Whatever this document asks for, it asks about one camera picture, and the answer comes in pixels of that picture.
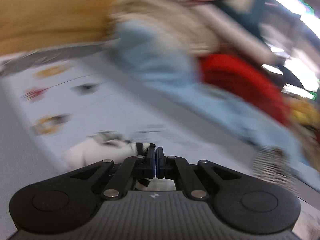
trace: light blue cloth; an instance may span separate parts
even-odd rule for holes
[[[161,30],[131,20],[116,26],[118,65],[144,85],[205,116],[257,147],[279,147],[289,156],[297,176],[320,191],[319,174],[304,165],[300,143],[284,126],[241,98],[199,83],[197,62],[164,38]]]

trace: bright light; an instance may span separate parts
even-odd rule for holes
[[[271,47],[270,49],[272,52],[284,52],[284,49],[277,48],[277,47]]]
[[[276,0],[286,7],[289,11],[300,14],[300,20],[312,30],[320,39],[320,19],[313,14],[307,13],[306,7],[298,0]]]
[[[276,0],[281,3],[284,7],[286,7],[289,11],[296,14],[304,14],[306,12],[306,8],[303,4],[301,4],[298,0]]]
[[[270,65],[266,65],[266,64],[263,64],[262,65],[265,69],[273,72],[273,73],[276,73],[276,74],[280,74],[280,75],[283,75],[282,71],[276,67],[273,67],[273,66],[270,66]]]
[[[306,90],[317,91],[319,88],[318,79],[300,59],[290,58],[284,62],[284,66],[289,69],[300,81]]]
[[[304,24],[307,25],[320,39],[320,19],[312,14],[305,13],[301,15],[300,20],[302,20]]]
[[[293,93],[293,94],[299,95],[303,98],[313,99],[313,97],[314,97],[308,91],[306,91],[302,88],[295,87],[293,85],[289,85],[289,84],[285,84],[283,87],[283,90],[284,90],[284,92]]]

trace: red cloth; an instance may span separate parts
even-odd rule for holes
[[[243,98],[279,123],[287,125],[287,106],[280,90],[247,62],[231,55],[201,58],[202,81]]]

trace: black plastic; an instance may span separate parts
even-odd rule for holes
[[[198,167],[219,188],[210,201],[218,216],[232,227],[251,234],[293,228],[300,202],[286,189],[212,162],[198,162]]]
[[[134,190],[137,180],[154,178],[155,169],[159,179],[174,180],[177,191],[207,204],[215,216],[237,231],[271,235],[290,230],[300,214],[299,200],[277,185],[209,161],[193,165],[181,157],[165,157],[162,147],[156,151],[149,147],[147,156],[128,157],[122,164],[99,162],[27,186],[12,197],[9,211],[17,227],[25,231],[67,232],[88,222],[103,200],[120,201]],[[105,196],[107,189],[118,194]],[[193,194],[195,190],[202,195]]]
[[[113,162],[98,162],[24,187],[9,203],[13,221],[19,228],[42,234],[83,225],[101,203],[93,189],[112,167]]]

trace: ridged grip surface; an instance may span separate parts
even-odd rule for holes
[[[23,230],[11,240],[298,240],[291,231],[253,236],[222,223],[201,201],[181,191],[129,191],[117,201],[105,201],[84,226],[59,235],[35,235]]]

